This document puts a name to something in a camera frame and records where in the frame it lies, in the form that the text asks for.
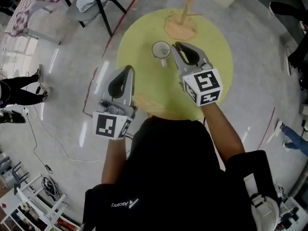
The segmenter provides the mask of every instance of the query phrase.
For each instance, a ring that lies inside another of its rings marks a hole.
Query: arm
[[[213,142],[224,164],[233,155],[244,153],[245,150],[240,137],[219,107],[215,103],[211,103],[202,106],[201,109],[206,118]]]
[[[102,184],[115,184],[126,162],[125,139],[110,140],[102,173]]]

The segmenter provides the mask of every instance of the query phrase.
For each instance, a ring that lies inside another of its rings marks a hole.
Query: yellow circular mat
[[[169,45],[172,39],[164,30],[165,20],[182,10],[163,9],[151,12],[138,19],[124,34],[117,53],[117,68],[132,65],[135,69],[134,104],[140,109],[160,118],[170,120],[198,120],[203,114],[186,94],[179,82],[179,73],[172,54],[167,58],[167,67],[152,54],[157,41]],[[200,15],[193,16],[196,36],[187,41],[202,49],[214,68],[217,68],[223,83],[221,100],[232,83],[233,61],[230,48],[222,33]]]

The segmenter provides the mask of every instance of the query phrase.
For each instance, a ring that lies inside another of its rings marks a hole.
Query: red floor line
[[[126,11],[128,12],[131,7],[133,6],[133,4],[135,3],[136,0],[132,0],[132,2],[130,3],[130,5],[127,7]],[[122,21],[124,20],[125,16],[127,15],[127,13],[123,14],[121,19],[119,20],[119,22],[117,23],[117,25],[115,26],[115,29],[114,31],[112,32],[112,36],[109,38],[107,44],[106,44],[106,47],[105,47],[105,50],[103,52],[103,55],[102,55],[102,58],[104,57],[105,53],[106,53],[106,50],[109,46],[109,44],[111,43],[111,40],[115,34],[115,32],[117,31],[117,29],[120,27]],[[86,110],[86,106],[87,106],[87,102],[88,102],[88,97],[89,97],[89,93],[90,93],[90,89],[91,89],[91,85],[92,85],[92,81],[94,80],[95,78],[95,75],[96,75],[96,72],[97,72],[97,69],[98,67],[94,70],[94,73],[93,73],[93,78],[91,79],[91,82],[89,84],[89,87],[88,87],[88,92],[87,92],[87,96],[86,96],[86,99],[85,99],[85,102],[84,102],[84,106],[83,106],[83,109],[82,109],[82,113],[86,114],[87,116],[90,116],[91,118],[93,118],[93,115],[91,114],[88,114],[85,110]]]
[[[90,81],[90,84],[89,84],[89,87],[88,87],[88,92],[87,92],[87,96],[86,96],[86,99],[85,99],[85,104],[83,106],[83,109],[82,109],[82,112],[88,116],[90,116],[91,118],[93,118],[93,116],[91,114],[88,114],[86,113],[85,109],[86,109],[86,105],[87,105],[87,101],[88,101],[88,97],[89,97],[89,93],[90,93],[90,89],[91,89],[91,85],[92,85],[92,81],[94,80],[94,77],[95,77],[95,74],[96,74],[96,71],[98,70],[98,67],[94,70],[94,73],[93,73],[93,77]]]
[[[262,140],[261,140],[261,142],[260,142],[260,145],[258,146],[257,151],[260,149],[260,146],[261,146],[262,142],[264,141],[265,135],[267,134],[267,132],[268,132],[268,130],[269,130],[270,123],[271,123],[271,120],[273,119],[274,112],[275,112],[275,107],[274,107],[274,109],[273,109],[273,112],[271,113],[271,117],[270,117],[270,120],[269,120],[268,127],[267,127],[266,130],[265,130],[265,133],[264,133],[263,138],[262,138]]]

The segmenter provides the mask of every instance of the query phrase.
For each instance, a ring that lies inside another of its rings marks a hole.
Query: blue jeans
[[[288,126],[283,125],[281,130],[292,141],[291,143],[285,144],[286,148],[300,150],[303,154],[308,156],[308,142],[306,140],[300,137],[296,132],[294,132]]]

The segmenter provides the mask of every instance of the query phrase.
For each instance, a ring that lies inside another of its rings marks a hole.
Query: orange base
[[[197,33],[196,24],[190,16],[186,17],[183,25],[180,25],[181,14],[174,14],[165,21],[165,31],[176,40],[189,41]]]

